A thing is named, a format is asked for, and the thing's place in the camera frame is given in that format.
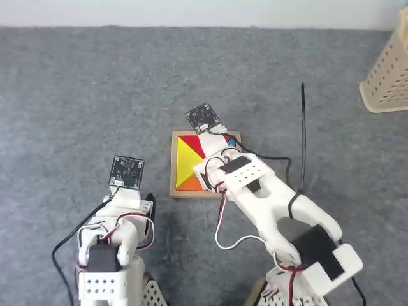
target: perforated plate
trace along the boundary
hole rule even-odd
[[[167,306],[166,301],[161,294],[159,285],[155,280],[147,282],[143,290],[142,306]]]
[[[260,298],[257,306],[287,306],[287,299],[277,294],[273,299]],[[302,299],[293,300],[293,306],[328,306],[324,298],[316,296],[304,296]]]
[[[360,84],[360,92],[371,112],[408,110],[408,52],[396,31]]]
[[[120,300],[126,297],[126,270],[119,272],[83,272],[79,274],[81,300]]]
[[[268,170],[269,168],[265,167],[265,165],[258,160],[251,161],[234,172],[227,174],[225,182],[227,186],[234,186],[233,188],[240,189],[262,177]]]

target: red wire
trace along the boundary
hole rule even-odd
[[[286,266],[282,266],[282,265],[278,265],[279,268],[281,268],[282,270],[288,271],[288,272],[300,272],[303,271],[304,268],[300,267],[300,268],[288,268]]]
[[[217,226],[218,226],[218,223],[219,223],[219,218],[221,217],[222,208],[223,208],[223,206],[225,206],[225,202],[226,202],[225,193],[223,193],[222,198],[221,198],[221,204],[219,205],[219,210],[218,210]]]
[[[294,271],[291,274],[291,277],[289,279],[289,300],[288,300],[288,306],[293,306],[293,282],[295,280],[295,275],[298,273],[298,271]]]
[[[221,186],[221,185],[223,185],[223,184],[224,184],[224,181],[221,181],[221,182],[217,183],[217,185],[215,185],[214,189],[215,189],[215,191],[216,191],[217,193],[221,193],[220,191],[218,191],[218,187]]]
[[[108,239],[113,235],[113,233],[115,233],[115,231],[117,230],[117,227],[116,227],[116,226],[118,225],[119,220],[122,219],[123,217],[127,217],[127,216],[130,216],[130,215],[148,218],[146,215],[140,214],[140,213],[138,213],[138,212],[128,212],[128,213],[126,213],[126,214],[122,214],[122,215],[118,216],[118,218],[116,219],[115,228],[114,228],[113,230],[111,230],[109,233],[107,233],[107,234],[101,239],[101,241],[106,241],[106,240],[108,240]]]

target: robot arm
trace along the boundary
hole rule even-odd
[[[154,240],[150,218],[154,198],[141,200],[139,192],[143,163],[115,156],[110,178],[112,200],[78,231],[81,306],[142,305],[145,265],[136,250]],[[152,240],[140,247],[149,230]]]
[[[194,167],[204,190],[223,190],[257,228],[267,251],[285,264],[308,267],[296,278],[294,297],[324,296],[363,267],[350,245],[337,247],[342,236],[339,224],[311,199],[299,195],[279,179],[255,154],[241,153],[228,146],[226,128],[207,103],[186,117],[198,133],[206,158]],[[279,232],[277,221],[292,217],[309,224],[311,229],[289,242]],[[281,292],[287,292],[288,273],[269,273]]]

